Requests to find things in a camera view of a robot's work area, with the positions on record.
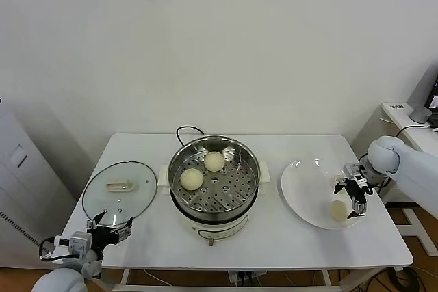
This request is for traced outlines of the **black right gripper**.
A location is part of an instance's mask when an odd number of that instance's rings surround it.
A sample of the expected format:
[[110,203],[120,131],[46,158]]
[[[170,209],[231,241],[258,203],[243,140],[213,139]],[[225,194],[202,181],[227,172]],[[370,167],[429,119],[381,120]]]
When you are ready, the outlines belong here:
[[367,184],[358,184],[356,180],[351,178],[336,178],[334,193],[338,194],[342,190],[346,190],[352,201],[352,211],[348,215],[348,219],[363,217],[367,211],[367,195],[372,194],[372,188]]

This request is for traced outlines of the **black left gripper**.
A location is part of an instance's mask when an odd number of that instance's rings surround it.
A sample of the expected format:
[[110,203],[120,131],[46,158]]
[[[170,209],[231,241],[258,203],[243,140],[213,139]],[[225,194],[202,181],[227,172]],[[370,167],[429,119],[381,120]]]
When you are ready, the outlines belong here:
[[111,229],[104,226],[98,226],[105,212],[102,211],[95,215],[91,220],[88,219],[86,228],[93,230],[91,249],[96,253],[98,258],[103,258],[103,251],[108,245],[116,245],[117,239],[127,239],[131,235],[133,217],[131,217],[124,226]]

